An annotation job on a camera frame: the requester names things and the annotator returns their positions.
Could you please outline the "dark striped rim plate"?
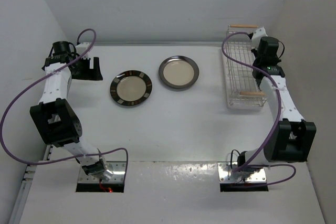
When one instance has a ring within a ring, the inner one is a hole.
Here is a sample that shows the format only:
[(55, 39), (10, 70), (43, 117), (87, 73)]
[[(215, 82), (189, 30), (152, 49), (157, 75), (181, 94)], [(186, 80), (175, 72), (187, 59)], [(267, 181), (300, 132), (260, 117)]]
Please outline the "dark striped rim plate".
[(148, 99), (152, 89), (153, 83), (147, 74), (127, 70), (114, 77), (110, 84), (110, 95), (118, 105), (131, 107)]

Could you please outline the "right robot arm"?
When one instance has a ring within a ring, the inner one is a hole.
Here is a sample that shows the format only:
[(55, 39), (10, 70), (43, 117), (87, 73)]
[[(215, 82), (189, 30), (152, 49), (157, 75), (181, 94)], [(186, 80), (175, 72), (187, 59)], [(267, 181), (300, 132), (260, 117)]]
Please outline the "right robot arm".
[(263, 36), (254, 51), (253, 77), (267, 96), (274, 124), (258, 149), (239, 155), (238, 170), (281, 162), (306, 162), (316, 135), (316, 125), (304, 119), (291, 98), (285, 73), (278, 65), (281, 61), (278, 48), (278, 39)]

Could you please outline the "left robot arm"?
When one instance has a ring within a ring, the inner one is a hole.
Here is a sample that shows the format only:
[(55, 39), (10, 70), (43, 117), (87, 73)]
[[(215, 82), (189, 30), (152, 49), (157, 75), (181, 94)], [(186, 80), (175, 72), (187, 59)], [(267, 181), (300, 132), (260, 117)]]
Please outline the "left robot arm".
[(86, 175), (105, 180), (105, 160), (97, 148), (81, 139), (81, 122), (67, 101), (73, 79), (103, 79), (97, 57), (83, 57), (67, 66), (85, 49), (85, 46), (75, 47), (67, 41), (53, 43), (51, 55), (46, 58), (43, 66), (47, 75), (43, 94), (38, 104), (32, 106), (29, 112), (45, 144), (67, 150), (75, 157)]

